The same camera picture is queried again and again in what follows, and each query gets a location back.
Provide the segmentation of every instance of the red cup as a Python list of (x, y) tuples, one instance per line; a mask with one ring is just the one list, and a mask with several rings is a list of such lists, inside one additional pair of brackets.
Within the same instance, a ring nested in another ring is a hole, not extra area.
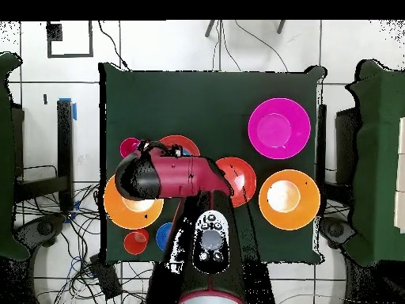
[(136, 138), (128, 138), (121, 142), (119, 152), (123, 158), (126, 158), (130, 153), (136, 151), (140, 141)]
[(149, 233), (145, 229), (135, 230), (127, 234), (123, 240), (123, 247), (129, 254), (141, 254), (148, 245)]

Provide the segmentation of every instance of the metal stand leg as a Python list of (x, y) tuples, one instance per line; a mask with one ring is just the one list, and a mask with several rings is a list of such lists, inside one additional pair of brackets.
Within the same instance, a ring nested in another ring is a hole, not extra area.
[(277, 34), (281, 34), (282, 33), (282, 27), (284, 27), (284, 24), (286, 23), (286, 20), (281, 20), (280, 21), (280, 25), (278, 25), (278, 29), (277, 29)]
[(210, 20), (210, 23), (208, 24), (208, 28), (206, 29), (206, 37), (208, 37), (211, 33), (211, 29), (214, 26), (215, 20)]

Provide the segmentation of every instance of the red plate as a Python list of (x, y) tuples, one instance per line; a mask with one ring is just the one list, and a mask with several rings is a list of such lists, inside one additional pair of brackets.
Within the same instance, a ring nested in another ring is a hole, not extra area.
[(247, 203), (256, 190), (255, 170), (240, 158), (221, 158), (217, 161), (217, 166), (225, 173), (226, 180), (233, 188), (233, 207)]
[(185, 155), (199, 156), (199, 148), (189, 138), (182, 135), (169, 135), (161, 139), (165, 146), (178, 145), (183, 147)]

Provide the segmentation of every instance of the dark green table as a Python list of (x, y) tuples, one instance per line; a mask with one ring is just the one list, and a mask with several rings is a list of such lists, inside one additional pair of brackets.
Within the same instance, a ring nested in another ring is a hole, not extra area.
[[(254, 219), (259, 254), (266, 262), (319, 263), (312, 250), (313, 225), (295, 231), (273, 227), (260, 213), (260, 186), (282, 169), (297, 169), (314, 176), (316, 85), (324, 69), (314, 66), (305, 73), (218, 73), (121, 71), (105, 63), (100, 68), (101, 89), (106, 90), (107, 180), (121, 161), (120, 143), (128, 138), (161, 139), (184, 135), (192, 139), (202, 155), (214, 160), (236, 156), (255, 170), (257, 189), (249, 202)], [(306, 147), (293, 158), (271, 160), (255, 151), (248, 139), (248, 120), (263, 101), (286, 97), (299, 103), (311, 120), (311, 136)], [(107, 222), (107, 261), (161, 260), (157, 229), (171, 222), (177, 199), (166, 199), (159, 219), (147, 227), (149, 244), (139, 256), (128, 254), (123, 239), (130, 232)], [(246, 206), (235, 209), (242, 254), (252, 253), (252, 229)]]

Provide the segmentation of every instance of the plate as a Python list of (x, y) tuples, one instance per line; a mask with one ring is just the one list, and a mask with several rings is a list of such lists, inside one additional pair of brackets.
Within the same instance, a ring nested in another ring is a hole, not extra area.
[(162, 199), (133, 201), (123, 198), (115, 187), (114, 176), (104, 191), (104, 208), (111, 221), (128, 230), (137, 230), (153, 224), (161, 215)]
[(306, 145), (311, 133), (307, 112), (295, 101), (274, 98), (250, 116), (248, 136), (253, 147), (273, 159), (291, 158)]
[(127, 138), (121, 142), (119, 153), (123, 158), (126, 158), (130, 153), (136, 151), (140, 141), (136, 138)]
[(199, 156), (199, 148), (189, 138), (182, 135), (169, 135), (160, 140), (165, 146), (178, 145), (183, 147), (184, 155)]
[(259, 208), (271, 225), (281, 230), (298, 230), (315, 218), (320, 208), (320, 191), (305, 173), (282, 170), (263, 183)]
[(255, 170), (241, 158), (221, 158), (216, 163), (233, 188), (233, 196), (231, 196), (233, 207), (247, 203), (256, 190)]

